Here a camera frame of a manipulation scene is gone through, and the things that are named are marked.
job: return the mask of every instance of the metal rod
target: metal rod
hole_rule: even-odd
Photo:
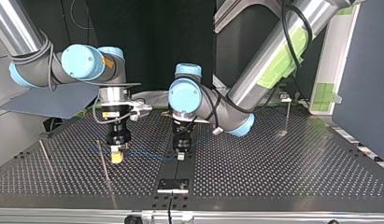
[[[45,145],[43,143],[43,140],[39,139],[39,144],[40,144],[40,146],[41,146],[41,148],[43,150],[44,157],[46,158],[46,160],[49,161],[50,157],[49,157],[49,154],[47,153],[47,150],[46,150],[46,147],[45,147]]]
[[[0,40],[12,56],[37,52],[43,39],[16,0],[0,0]]]
[[[107,163],[105,162],[104,152],[102,151],[101,140],[96,140],[96,146],[98,147],[99,156],[101,157],[102,166],[104,167],[105,177],[107,182],[110,182],[109,173],[107,172]]]

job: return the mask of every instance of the black cable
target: black cable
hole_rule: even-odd
[[[278,90],[278,87],[279,87],[279,83],[281,83],[281,81],[279,81],[277,83],[277,85],[275,86],[275,88],[273,89],[273,91],[270,93],[270,95],[268,96],[266,102],[264,103],[264,105],[262,105],[261,107],[255,109],[253,112],[256,113],[256,112],[259,112],[261,111],[262,109],[264,109],[265,107],[268,106],[268,104],[270,103],[271,99],[273,99],[273,96],[274,94],[276,93],[276,91]]]
[[[300,68],[301,68],[301,65],[299,63],[299,60],[296,56],[296,52],[294,50],[294,47],[293,47],[293,43],[292,43],[292,40],[291,40],[291,37],[290,37],[290,34],[289,34],[289,30],[288,30],[288,22],[287,22],[287,18],[286,18],[286,13],[287,13],[287,8],[290,9],[291,11],[295,12],[297,14],[297,16],[303,21],[306,29],[307,29],[307,33],[308,33],[308,40],[307,40],[307,45],[306,45],[306,50],[309,50],[310,46],[311,46],[311,43],[312,43],[312,28],[311,28],[311,25],[310,23],[308,22],[308,20],[306,19],[305,15],[303,15],[303,12],[300,11],[299,8],[295,7],[295,6],[292,6],[292,5],[289,5],[288,4],[289,0],[284,0],[284,2],[282,3],[282,8],[281,8],[281,16],[282,16],[282,28],[284,30],[284,35],[285,35],[285,38],[287,39],[287,43],[288,43],[288,47],[290,49],[290,52],[291,52],[291,56],[293,58],[293,61],[296,65],[296,70],[295,70],[295,73],[296,74]],[[296,78],[294,77],[294,75],[291,75],[292,77],[292,80],[296,86],[296,89],[300,92],[300,95],[302,95],[302,97],[304,98],[304,100],[306,101],[308,107],[310,107],[310,104],[309,102],[307,101],[306,97],[303,95],[302,91],[300,90],[299,86],[297,85],[297,82],[296,82]]]
[[[216,111],[218,109],[218,106],[220,104],[220,100],[221,98],[220,97],[217,97],[217,103],[215,103],[215,106],[214,108],[212,108],[212,111],[211,113],[208,115],[208,117],[206,117],[206,120],[210,120],[212,118],[212,116],[214,116],[214,110]]]
[[[7,55],[4,55],[4,56],[0,56],[0,59],[2,59],[2,58],[6,58],[7,57]]]
[[[168,205],[168,224],[172,224],[172,216],[171,216],[171,205],[172,205],[172,199],[169,201]]]
[[[242,112],[242,113],[245,113],[245,114],[250,114],[253,112],[253,110],[245,110],[241,107],[239,107],[238,105],[235,105],[230,99],[227,98],[227,96],[223,96],[217,89],[213,89],[213,91],[215,91],[218,96],[224,101],[226,102],[228,105],[230,105],[232,108]]]
[[[310,50],[311,44],[313,42],[313,29],[311,28],[310,22],[308,22],[308,19],[305,17],[305,14],[303,14],[303,12],[298,7],[294,5],[286,5],[286,7],[287,9],[290,9],[291,11],[296,13],[296,15],[299,17],[299,19],[302,20],[303,24],[306,27],[307,35],[308,35],[307,45],[306,45],[305,51],[302,54],[302,58],[305,58],[305,55]]]
[[[197,120],[197,116],[194,117],[194,119],[191,120],[191,122],[188,124],[188,126],[186,126],[185,129],[183,129],[182,131],[180,131],[179,133],[177,134],[182,134],[182,133],[185,133],[189,130],[189,128],[194,124],[194,122]]]
[[[340,224],[337,220],[331,220],[328,222],[328,224]]]
[[[201,83],[198,83],[198,82],[195,82],[197,83],[197,85],[200,87],[200,89],[204,92],[204,94],[206,95],[206,98],[208,99],[209,101],[209,104],[211,105],[211,108],[212,108],[212,113],[214,114],[214,119],[215,119],[215,128],[219,128],[219,120],[218,120],[218,113],[216,111],[216,107],[211,99],[211,96],[209,95],[208,91],[206,91],[206,87],[203,86]]]

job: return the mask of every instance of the metal bracket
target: metal bracket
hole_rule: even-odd
[[[182,217],[182,224],[194,224],[194,217],[192,215],[184,215]]]
[[[245,8],[253,5],[266,6],[280,18],[281,4],[281,0],[226,0],[214,17],[215,33],[218,34]]]
[[[332,102],[334,102],[336,104],[341,104],[342,101],[343,101],[343,98],[341,98],[341,96],[337,95],[337,93],[334,93],[334,99],[332,100]]]

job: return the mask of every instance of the black curtain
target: black curtain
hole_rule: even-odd
[[[215,0],[88,0],[99,46],[123,49],[135,91],[168,90],[177,63],[203,67],[211,86]]]

